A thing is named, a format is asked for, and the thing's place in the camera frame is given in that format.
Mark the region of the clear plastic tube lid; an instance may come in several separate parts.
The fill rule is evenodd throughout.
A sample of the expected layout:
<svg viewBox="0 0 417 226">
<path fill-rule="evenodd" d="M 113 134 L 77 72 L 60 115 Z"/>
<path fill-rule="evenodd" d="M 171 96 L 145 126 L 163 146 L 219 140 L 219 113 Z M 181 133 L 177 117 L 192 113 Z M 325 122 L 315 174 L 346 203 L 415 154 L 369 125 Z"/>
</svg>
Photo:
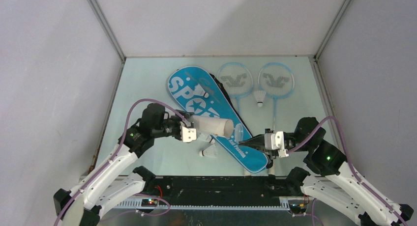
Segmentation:
<svg viewBox="0 0 417 226">
<path fill-rule="evenodd" d="M 238 123 L 234 127 L 234 139 L 235 139 L 235 142 L 237 144 L 239 144 L 239 142 L 243 141 L 243 137 L 244 137 L 244 126 L 243 126 L 242 123 Z"/>
</svg>

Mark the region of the white shuttlecock tube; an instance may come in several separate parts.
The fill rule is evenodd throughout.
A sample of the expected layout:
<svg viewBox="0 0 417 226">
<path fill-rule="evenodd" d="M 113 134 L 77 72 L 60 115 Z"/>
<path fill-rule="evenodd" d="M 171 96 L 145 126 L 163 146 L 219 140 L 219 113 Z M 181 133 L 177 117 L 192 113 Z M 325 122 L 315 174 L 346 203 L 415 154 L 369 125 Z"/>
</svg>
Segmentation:
<svg viewBox="0 0 417 226">
<path fill-rule="evenodd" d="M 234 123 L 230 119 L 191 116 L 188 121 L 193 123 L 194 128 L 200 133 L 206 133 L 218 137 L 229 138 L 233 134 Z"/>
</svg>

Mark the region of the shuttlecock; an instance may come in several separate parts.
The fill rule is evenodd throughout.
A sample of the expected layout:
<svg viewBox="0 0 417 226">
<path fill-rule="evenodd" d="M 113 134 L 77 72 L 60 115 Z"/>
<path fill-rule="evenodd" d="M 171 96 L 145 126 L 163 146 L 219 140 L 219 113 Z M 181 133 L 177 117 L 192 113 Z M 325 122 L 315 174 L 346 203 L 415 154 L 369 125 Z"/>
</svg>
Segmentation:
<svg viewBox="0 0 417 226">
<path fill-rule="evenodd" d="M 216 158 L 217 157 L 217 148 L 215 144 L 210 145 L 204 150 L 201 150 L 199 152 L 200 157 L 210 157 L 210 158 Z"/>
<path fill-rule="evenodd" d="M 257 102 L 257 106 L 262 107 L 264 103 L 264 99 L 266 97 L 266 92 L 263 90 L 256 90 L 253 92 L 253 95 Z"/>
<path fill-rule="evenodd" d="M 212 135 L 206 133 L 199 133 L 197 137 L 198 141 L 208 142 L 210 144 L 215 144 L 215 139 Z"/>
</svg>

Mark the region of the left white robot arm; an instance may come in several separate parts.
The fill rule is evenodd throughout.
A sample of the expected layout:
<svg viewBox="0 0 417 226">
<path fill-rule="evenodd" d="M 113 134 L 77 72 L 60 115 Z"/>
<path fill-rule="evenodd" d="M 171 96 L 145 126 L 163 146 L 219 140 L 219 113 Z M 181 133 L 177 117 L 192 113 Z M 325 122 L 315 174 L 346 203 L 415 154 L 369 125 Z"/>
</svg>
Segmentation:
<svg viewBox="0 0 417 226">
<path fill-rule="evenodd" d="M 116 186 L 111 183 L 154 145 L 157 138 L 174 137 L 183 142 L 196 140 L 193 112 L 175 110 L 165 103 L 147 99 L 149 105 L 122 136 L 109 156 L 69 191 L 59 189 L 53 196 L 55 225 L 96 226 L 101 218 L 126 198 L 155 190 L 155 174 L 140 166 Z"/>
</svg>

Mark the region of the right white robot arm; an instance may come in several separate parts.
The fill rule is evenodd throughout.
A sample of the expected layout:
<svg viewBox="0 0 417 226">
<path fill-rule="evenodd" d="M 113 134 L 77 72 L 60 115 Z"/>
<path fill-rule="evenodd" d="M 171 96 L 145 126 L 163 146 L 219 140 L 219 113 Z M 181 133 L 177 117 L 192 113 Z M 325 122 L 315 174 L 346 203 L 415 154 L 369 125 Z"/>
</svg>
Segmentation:
<svg viewBox="0 0 417 226">
<path fill-rule="evenodd" d="M 292 133 L 267 129 L 239 144 L 279 158 L 306 151 L 307 168 L 295 167 L 286 177 L 289 194 L 313 197 L 358 226 L 405 226 L 414 209 L 384 196 L 353 166 L 346 148 L 339 150 L 324 139 L 322 125 L 330 119 L 304 117 Z"/>
</svg>

